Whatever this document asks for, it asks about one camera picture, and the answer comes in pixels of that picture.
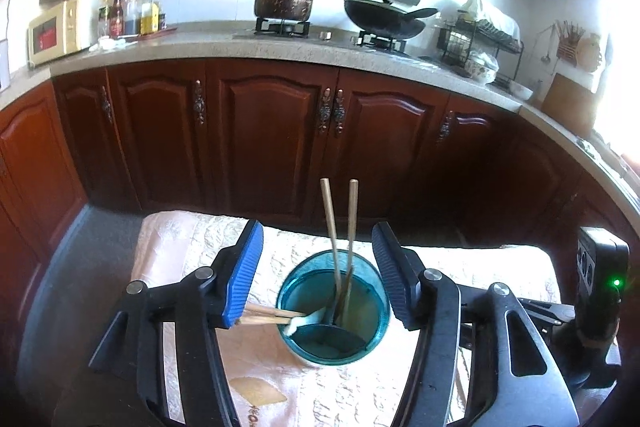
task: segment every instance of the granite countertop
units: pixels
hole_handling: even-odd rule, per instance
[[[410,57],[385,54],[353,46],[348,40],[283,39],[254,36],[251,31],[183,31],[110,51],[81,52],[35,70],[18,70],[11,84],[0,91],[0,110],[38,84],[60,74],[128,62],[164,58],[270,58],[324,64],[388,74],[447,89],[519,114],[564,148],[607,191],[640,236],[640,199],[602,159],[593,158],[580,140],[558,122],[496,87],[482,86],[452,71]]]

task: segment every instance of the pot lid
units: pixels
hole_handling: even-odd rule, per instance
[[[382,2],[380,1],[372,1],[372,0],[349,0],[350,2],[357,2],[359,4],[371,4],[372,6],[380,6],[381,8],[386,8],[392,12],[396,12],[396,13],[401,13],[401,14],[405,14],[406,12],[404,10],[399,9],[396,6],[393,6],[391,4],[391,1],[389,0],[382,0]]]

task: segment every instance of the white bowl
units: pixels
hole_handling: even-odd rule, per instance
[[[480,82],[482,85],[490,84],[495,80],[497,71],[492,70],[484,65],[480,64],[471,58],[468,58],[465,62],[465,71],[471,75],[471,78],[476,82]]]
[[[522,84],[518,84],[517,82],[513,82],[513,80],[509,81],[509,91],[516,98],[519,98],[526,102],[531,98],[533,91],[529,89],[529,87],[524,87]]]

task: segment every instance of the stove burner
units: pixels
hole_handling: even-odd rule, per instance
[[[255,20],[255,33],[306,38],[309,35],[309,22],[269,22],[268,19],[258,17]]]
[[[404,47],[406,46],[406,41],[399,41],[397,39],[389,39],[386,37],[379,37],[374,35],[373,33],[360,32],[358,36],[358,40],[356,41],[357,46],[368,46],[371,48],[376,48],[379,50],[386,50],[390,52],[396,52],[400,54],[404,54]]]

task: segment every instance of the microwave oven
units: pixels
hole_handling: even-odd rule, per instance
[[[33,66],[82,51],[98,41],[102,0],[67,0],[29,24],[29,62]]]

